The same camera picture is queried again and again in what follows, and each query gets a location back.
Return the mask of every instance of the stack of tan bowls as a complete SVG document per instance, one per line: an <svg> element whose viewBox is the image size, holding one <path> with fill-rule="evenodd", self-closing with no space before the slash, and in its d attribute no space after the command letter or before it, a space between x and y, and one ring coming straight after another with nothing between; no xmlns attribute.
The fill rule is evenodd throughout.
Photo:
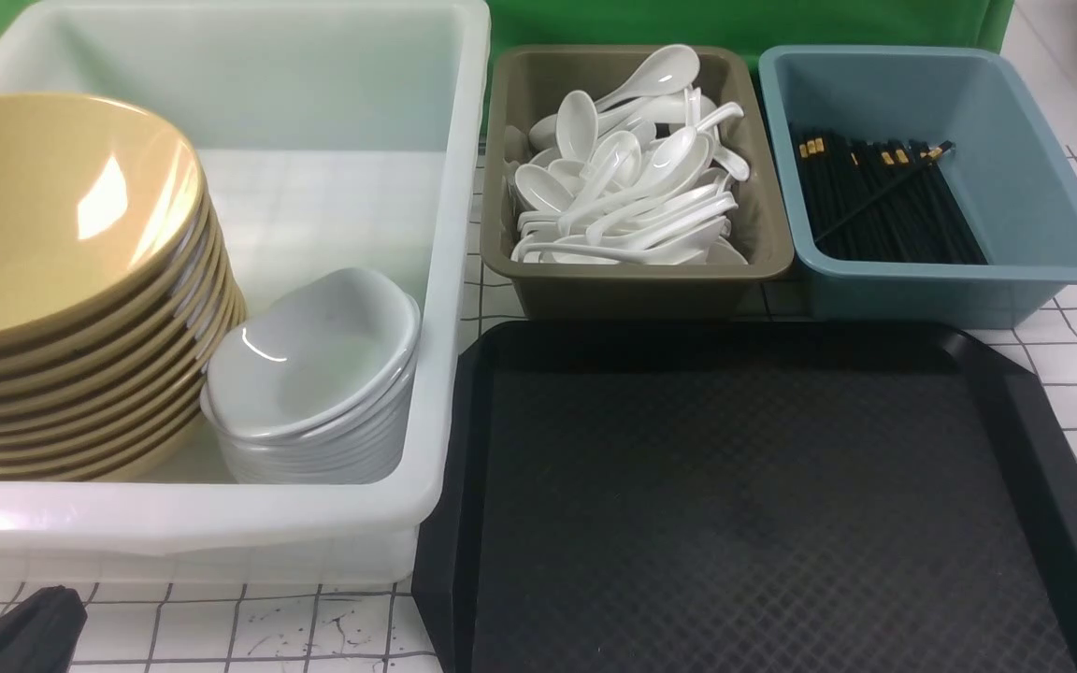
<svg viewBox="0 0 1077 673"><path fill-rule="evenodd" d="M0 97L0 480L155 467L246 318L182 132L102 98Z"/></svg>

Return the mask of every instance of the white plastic bin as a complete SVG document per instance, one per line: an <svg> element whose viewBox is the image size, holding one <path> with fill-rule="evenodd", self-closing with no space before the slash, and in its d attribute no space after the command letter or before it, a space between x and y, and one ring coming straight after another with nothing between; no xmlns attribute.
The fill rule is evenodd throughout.
<svg viewBox="0 0 1077 673"><path fill-rule="evenodd" d="M0 485L0 579L369 585L439 495L488 57L481 0L45 0L0 94L82 90L197 145L253 311L344 266L422 305L405 454L370 486L236 486L209 432L136 485Z"/></svg>

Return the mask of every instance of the white bowl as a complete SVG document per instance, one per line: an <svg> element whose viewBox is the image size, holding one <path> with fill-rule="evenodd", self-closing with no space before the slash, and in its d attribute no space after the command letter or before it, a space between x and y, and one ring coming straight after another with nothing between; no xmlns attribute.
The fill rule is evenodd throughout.
<svg viewBox="0 0 1077 673"><path fill-rule="evenodd" d="M401 461L409 421L409 401L400 413L389 417L384 427L362 447L365 457L345 464L283 465L261 463L252 451L235 450L221 439L223 462L232 476L247 485L370 485L388 477Z"/></svg>
<svg viewBox="0 0 1077 673"><path fill-rule="evenodd" d="M380 272L345 268L300 286L227 334L210 359L216 425L251 440L333 421L401 376L419 323L415 299Z"/></svg>
<svg viewBox="0 0 1077 673"><path fill-rule="evenodd" d="M401 461L414 389L415 359L410 357L389 391L340 431L299 443L248 443L215 426L219 450L232 476L244 482L269 485L366 485L383 478ZM213 408L204 395L201 410L212 424Z"/></svg>

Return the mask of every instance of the black serving tray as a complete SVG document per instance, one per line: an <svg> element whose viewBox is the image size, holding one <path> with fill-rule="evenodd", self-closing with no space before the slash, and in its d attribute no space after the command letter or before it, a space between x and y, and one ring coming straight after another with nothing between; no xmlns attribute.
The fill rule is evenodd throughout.
<svg viewBox="0 0 1077 673"><path fill-rule="evenodd" d="M1077 670L1077 464L927 324L515 322L415 600L448 673Z"/></svg>

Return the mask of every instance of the green backdrop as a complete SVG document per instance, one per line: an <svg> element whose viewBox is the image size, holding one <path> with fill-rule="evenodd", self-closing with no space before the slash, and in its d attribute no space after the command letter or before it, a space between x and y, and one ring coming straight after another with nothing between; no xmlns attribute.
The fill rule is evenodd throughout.
<svg viewBox="0 0 1077 673"><path fill-rule="evenodd" d="M0 33L31 0L0 0ZM527 43L684 42L753 62L792 43L935 44L998 52L1012 0L488 0L492 54Z"/></svg>

